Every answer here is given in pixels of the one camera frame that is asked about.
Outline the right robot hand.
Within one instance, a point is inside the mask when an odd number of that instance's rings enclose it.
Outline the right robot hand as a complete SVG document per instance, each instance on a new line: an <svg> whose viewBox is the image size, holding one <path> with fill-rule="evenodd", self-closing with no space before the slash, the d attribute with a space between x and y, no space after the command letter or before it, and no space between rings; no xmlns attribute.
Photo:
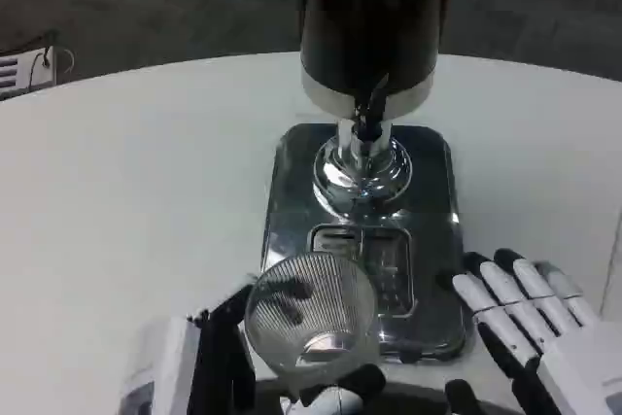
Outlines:
<svg viewBox="0 0 622 415"><path fill-rule="evenodd" d="M443 272L526 414L618 414L621 325L596 314L561 269L501 248Z"/></svg>

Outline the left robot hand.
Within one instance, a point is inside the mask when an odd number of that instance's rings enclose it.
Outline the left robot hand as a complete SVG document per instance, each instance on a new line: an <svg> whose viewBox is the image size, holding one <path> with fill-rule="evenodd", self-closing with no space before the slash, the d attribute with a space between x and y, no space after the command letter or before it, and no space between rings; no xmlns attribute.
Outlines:
<svg viewBox="0 0 622 415"><path fill-rule="evenodd" d="M251 414L257 377L239 325L256 277L213 309L157 319L136 335L115 414ZM374 364L332 384L278 396L279 414L361 414L386 387Z"/></svg>

